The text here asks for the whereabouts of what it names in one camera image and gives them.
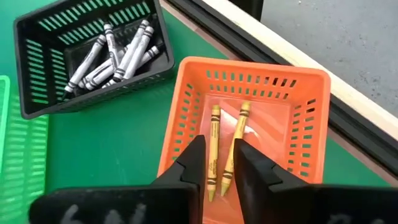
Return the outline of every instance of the plastic basket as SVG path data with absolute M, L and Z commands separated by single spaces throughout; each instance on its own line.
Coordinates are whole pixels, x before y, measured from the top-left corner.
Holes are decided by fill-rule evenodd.
M 244 139 L 309 183 L 322 182 L 330 78 L 321 71 L 188 57 L 180 64 L 158 175 L 197 134 L 210 136 L 211 107 L 221 106 L 215 200 L 204 198 L 204 223 L 243 223 L 233 181 L 221 178 L 243 100 L 251 102 Z
M 0 111 L 0 223 L 27 223 L 30 204 L 44 193 L 49 119 L 21 117 L 7 76 L 0 76 Z
M 148 15 L 158 22 L 149 47 L 163 42 L 165 50 L 142 66 L 136 76 L 107 88 L 76 91 L 77 97 L 63 101 L 63 88 L 97 36 L 103 33 L 103 22 L 113 25 L 116 42 L 121 47 L 130 43 L 141 20 Z M 22 115 L 27 119 L 78 111 L 173 76 L 167 72 L 174 66 L 174 56 L 158 0 L 58 1 L 16 19 L 14 32 Z M 108 49 L 104 46 L 87 72 L 107 56 Z

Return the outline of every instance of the green table surface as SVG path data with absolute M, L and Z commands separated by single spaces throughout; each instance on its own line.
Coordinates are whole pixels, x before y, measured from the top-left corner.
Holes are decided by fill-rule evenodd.
M 0 74 L 16 83 L 12 23 L 53 0 L 0 2 Z M 164 10 L 178 64 L 187 56 L 226 58 Z M 46 191 L 62 187 L 140 185 L 157 174 L 175 80 L 100 103 L 78 113 L 50 116 Z M 389 185 L 331 139 L 324 183 Z

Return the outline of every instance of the black basket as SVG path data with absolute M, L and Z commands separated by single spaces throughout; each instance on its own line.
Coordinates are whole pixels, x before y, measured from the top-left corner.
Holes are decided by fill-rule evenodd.
M 63 101 L 63 89 L 97 36 L 103 33 L 102 23 L 110 22 L 116 42 L 125 46 L 147 16 L 158 22 L 149 47 L 163 42 L 162 53 L 126 81 L 91 92 L 76 91 L 76 97 Z M 26 119 L 78 111 L 173 76 L 168 71 L 174 66 L 174 56 L 158 0 L 58 1 L 17 18 L 14 36 L 21 111 Z M 87 72 L 107 56 L 108 48 L 104 46 Z

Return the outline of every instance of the green basket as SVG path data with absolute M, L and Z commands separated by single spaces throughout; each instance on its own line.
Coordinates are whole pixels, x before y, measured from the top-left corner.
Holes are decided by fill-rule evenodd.
M 49 118 L 23 119 L 7 76 L 0 76 L 0 111 L 0 223 L 27 223 L 44 193 Z

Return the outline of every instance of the gray floor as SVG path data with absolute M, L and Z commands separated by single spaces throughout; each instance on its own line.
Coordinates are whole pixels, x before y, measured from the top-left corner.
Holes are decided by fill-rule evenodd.
M 397 0 L 264 0 L 261 22 L 398 116 Z

